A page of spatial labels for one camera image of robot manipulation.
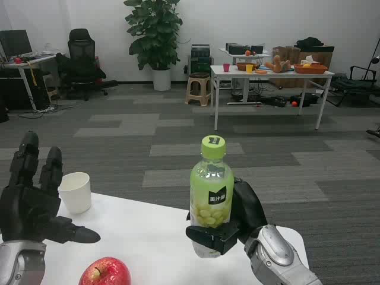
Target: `cardboard box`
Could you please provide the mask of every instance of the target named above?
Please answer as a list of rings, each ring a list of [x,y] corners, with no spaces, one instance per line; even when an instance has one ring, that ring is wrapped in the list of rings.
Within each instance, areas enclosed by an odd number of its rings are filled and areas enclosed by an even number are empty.
[[[314,59],[314,61],[318,61],[321,63],[321,65],[324,65],[325,67],[329,68],[331,64],[331,59],[333,58],[333,52],[334,50],[333,46],[320,46],[320,47],[313,47],[308,48],[307,52],[303,52],[300,48],[296,46],[290,46],[290,47],[281,47],[277,46],[273,48],[272,54],[273,57],[276,55],[280,56],[281,61],[290,60],[290,64],[300,64],[301,60],[306,59],[308,55],[311,55]],[[326,82],[326,79],[323,78],[317,78],[313,80],[314,82],[324,85]],[[274,83],[276,87],[282,86],[284,88],[292,88],[292,87],[303,87],[303,79],[291,79],[291,78],[280,78],[280,79],[270,79],[270,82]]]

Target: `white paper cup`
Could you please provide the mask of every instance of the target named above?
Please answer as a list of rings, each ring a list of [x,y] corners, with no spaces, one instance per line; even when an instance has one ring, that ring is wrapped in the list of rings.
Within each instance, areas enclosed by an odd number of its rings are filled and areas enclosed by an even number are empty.
[[[91,207],[90,177],[87,173],[75,172],[65,175],[58,192],[67,210],[72,214],[83,213]]]

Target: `apple stem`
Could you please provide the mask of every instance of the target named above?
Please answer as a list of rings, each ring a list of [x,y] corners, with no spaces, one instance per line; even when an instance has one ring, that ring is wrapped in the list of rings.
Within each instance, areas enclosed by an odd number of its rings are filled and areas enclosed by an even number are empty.
[[[95,269],[99,272],[99,275],[101,275],[99,268],[95,267]]]

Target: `orange tray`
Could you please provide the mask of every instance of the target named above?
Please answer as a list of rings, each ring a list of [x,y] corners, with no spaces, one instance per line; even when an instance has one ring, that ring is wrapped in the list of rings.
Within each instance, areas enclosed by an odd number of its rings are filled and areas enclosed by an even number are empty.
[[[303,67],[302,64],[295,64],[294,68],[297,73],[301,74],[323,74],[328,70],[327,67],[317,64],[313,64],[311,67]]]

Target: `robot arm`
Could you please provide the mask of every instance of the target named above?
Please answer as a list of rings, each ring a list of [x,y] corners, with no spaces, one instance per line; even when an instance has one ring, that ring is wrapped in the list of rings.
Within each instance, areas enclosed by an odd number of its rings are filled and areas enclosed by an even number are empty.
[[[41,187],[33,186],[38,167],[39,139],[28,132],[14,154],[9,185],[0,190],[0,285],[39,285],[45,273],[45,250],[49,239],[94,243],[100,236],[72,220],[57,217],[61,199],[62,154],[52,147],[42,167]]]
[[[254,190],[241,179],[235,179],[230,223],[216,229],[189,226],[186,235],[221,254],[239,239],[245,245],[253,273],[263,285],[322,285],[276,226],[268,224]]]

